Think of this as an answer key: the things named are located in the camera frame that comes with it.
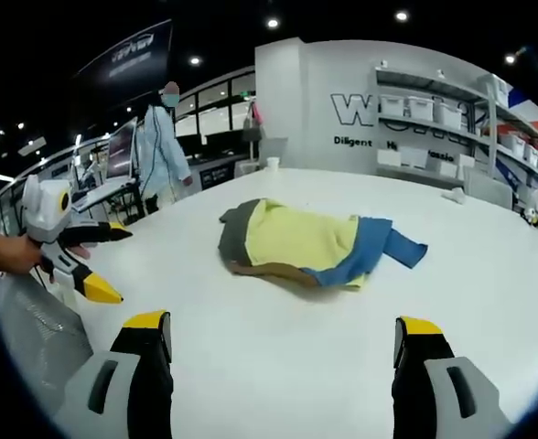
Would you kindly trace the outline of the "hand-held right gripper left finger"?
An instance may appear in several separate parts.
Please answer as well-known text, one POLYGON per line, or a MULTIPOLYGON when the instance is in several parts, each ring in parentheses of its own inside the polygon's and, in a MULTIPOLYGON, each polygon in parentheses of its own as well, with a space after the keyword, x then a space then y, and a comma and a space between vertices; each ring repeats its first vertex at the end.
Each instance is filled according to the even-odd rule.
POLYGON ((65 386, 54 423, 67 438, 170 438, 170 313, 127 320, 65 386))

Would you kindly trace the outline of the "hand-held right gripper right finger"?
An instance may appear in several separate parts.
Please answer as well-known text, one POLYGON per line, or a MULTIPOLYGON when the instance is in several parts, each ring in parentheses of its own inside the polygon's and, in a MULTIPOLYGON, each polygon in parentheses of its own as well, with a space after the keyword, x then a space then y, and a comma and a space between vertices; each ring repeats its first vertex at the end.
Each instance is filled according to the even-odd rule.
POLYGON ((503 438, 511 429, 497 387, 434 323, 396 318, 393 368, 395 438, 503 438))

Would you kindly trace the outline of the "person's left hand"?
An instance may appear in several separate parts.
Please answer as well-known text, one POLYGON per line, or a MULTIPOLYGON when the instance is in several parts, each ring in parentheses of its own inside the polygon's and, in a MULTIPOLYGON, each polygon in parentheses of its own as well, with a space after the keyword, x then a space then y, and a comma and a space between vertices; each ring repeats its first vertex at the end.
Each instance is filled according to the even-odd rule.
POLYGON ((42 251, 28 238, 0 234, 0 272, 11 274, 29 273, 42 261, 42 251))

